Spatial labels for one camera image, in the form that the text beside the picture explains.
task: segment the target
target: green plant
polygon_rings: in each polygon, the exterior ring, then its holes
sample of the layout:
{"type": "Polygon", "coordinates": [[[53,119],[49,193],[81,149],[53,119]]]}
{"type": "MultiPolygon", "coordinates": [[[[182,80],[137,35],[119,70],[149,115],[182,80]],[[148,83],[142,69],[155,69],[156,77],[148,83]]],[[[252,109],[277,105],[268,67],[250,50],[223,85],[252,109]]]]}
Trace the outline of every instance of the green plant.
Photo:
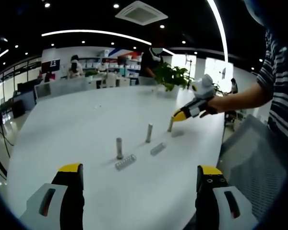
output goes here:
{"type": "Polygon", "coordinates": [[[166,91],[172,91],[175,85],[185,88],[188,84],[188,77],[186,68],[179,68],[177,66],[171,67],[169,63],[163,63],[154,69],[156,74],[155,80],[158,84],[165,86],[166,91]]]}
{"type": "Polygon", "coordinates": [[[85,72],[85,77],[89,77],[89,76],[93,76],[93,75],[96,75],[97,74],[97,71],[96,70],[89,70],[87,72],[85,72]]]}

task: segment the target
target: desk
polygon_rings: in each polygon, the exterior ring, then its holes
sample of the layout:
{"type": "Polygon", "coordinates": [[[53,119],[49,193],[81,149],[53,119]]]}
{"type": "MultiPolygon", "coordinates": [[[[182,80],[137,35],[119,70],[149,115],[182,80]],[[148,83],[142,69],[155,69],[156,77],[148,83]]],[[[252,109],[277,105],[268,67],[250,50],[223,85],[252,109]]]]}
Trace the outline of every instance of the desk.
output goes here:
{"type": "Polygon", "coordinates": [[[199,164],[216,165],[224,114],[174,123],[176,109],[193,98],[157,97],[154,87],[134,86],[78,92],[38,103],[18,134],[8,169],[8,201],[20,217],[28,198],[50,183],[58,168],[84,165],[85,230],[180,230],[195,213],[199,164]],[[151,143],[145,143],[152,123],[151,143]],[[137,161],[118,172],[117,137],[123,154],[137,161]],[[156,156],[150,150],[167,147],[156,156]]]}

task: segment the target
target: mesh chair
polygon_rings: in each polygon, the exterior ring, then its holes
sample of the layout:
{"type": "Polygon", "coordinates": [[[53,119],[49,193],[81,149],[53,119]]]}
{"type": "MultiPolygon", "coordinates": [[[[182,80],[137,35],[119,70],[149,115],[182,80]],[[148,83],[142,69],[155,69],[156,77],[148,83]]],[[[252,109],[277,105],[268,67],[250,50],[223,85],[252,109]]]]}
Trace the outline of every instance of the mesh chair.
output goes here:
{"type": "Polygon", "coordinates": [[[252,203],[252,213],[261,221],[287,177],[288,149],[267,125],[248,115],[223,143],[217,167],[252,203]]]}
{"type": "Polygon", "coordinates": [[[66,93],[82,92],[87,90],[87,81],[85,78],[74,78],[64,81],[66,93]]]}
{"type": "Polygon", "coordinates": [[[34,86],[36,99],[46,98],[51,96],[50,82],[42,83],[34,86]]]}

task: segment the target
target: black ceiling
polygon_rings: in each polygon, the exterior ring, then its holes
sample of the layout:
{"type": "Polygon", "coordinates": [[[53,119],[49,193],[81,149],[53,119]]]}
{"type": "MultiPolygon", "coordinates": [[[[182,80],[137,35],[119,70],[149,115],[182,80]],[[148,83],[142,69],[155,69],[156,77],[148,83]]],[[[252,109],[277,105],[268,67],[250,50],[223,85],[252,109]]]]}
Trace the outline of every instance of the black ceiling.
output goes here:
{"type": "MultiPolygon", "coordinates": [[[[0,71],[3,62],[13,64],[30,55],[41,54],[45,48],[82,46],[110,46],[138,50],[146,45],[130,39],[110,35],[74,33],[41,37],[42,33],[68,29],[91,29],[116,32],[152,41],[158,36],[164,40],[165,48],[194,47],[223,52],[219,29],[206,0],[142,0],[168,16],[168,19],[140,26],[114,16],[133,0],[1,0],[0,35],[8,42],[2,49],[8,54],[0,58],[0,71]]],[[[215,0],[220,12],[227,37],[228,53],[241,57],[249,66],[259,66],[265,50],[264,28],[248,14],[242,0],[215,0]]]]}

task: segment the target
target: person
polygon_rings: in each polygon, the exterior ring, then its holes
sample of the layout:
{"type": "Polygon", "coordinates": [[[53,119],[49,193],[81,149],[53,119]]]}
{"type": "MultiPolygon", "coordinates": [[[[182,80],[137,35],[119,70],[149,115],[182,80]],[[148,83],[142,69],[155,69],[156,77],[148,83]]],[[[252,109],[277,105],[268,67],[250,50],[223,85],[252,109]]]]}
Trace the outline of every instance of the person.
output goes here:
{"type": "Polygon", "coordinates": [[[154,69],[163,63],[163,58],[160,55],[162,52],[160,42],[155,42],[152,47],[143,53],[140,76],[154,78],[156,75],[154,69]]]}
{"type": "Polygon", "coordinates": [[[230,81],[231,81],[231,91],[229,93],[232,94],[238,93],[238,85],[236,79],[232,78],[230,81]]]}
{"type": "Polygon", "coordinates": [[[73,55],[71,58],[71,64],[68,68],[67,78],[78,78],[83,75],[83,69],[81,64],[79,63],[78,55],[73,55]]]}
{"type": "MultiPolygon", "coordinates": [[[[207,104],[218,113],[256,108],[272,100],[269,128],[288,144],[288,0],[244,0],[251,16],[266,28],[266,55],[257,82],[248,90],[214,97],[207,104]]],[[[209,114],[205,111],[201,117],[209,114]]]]}

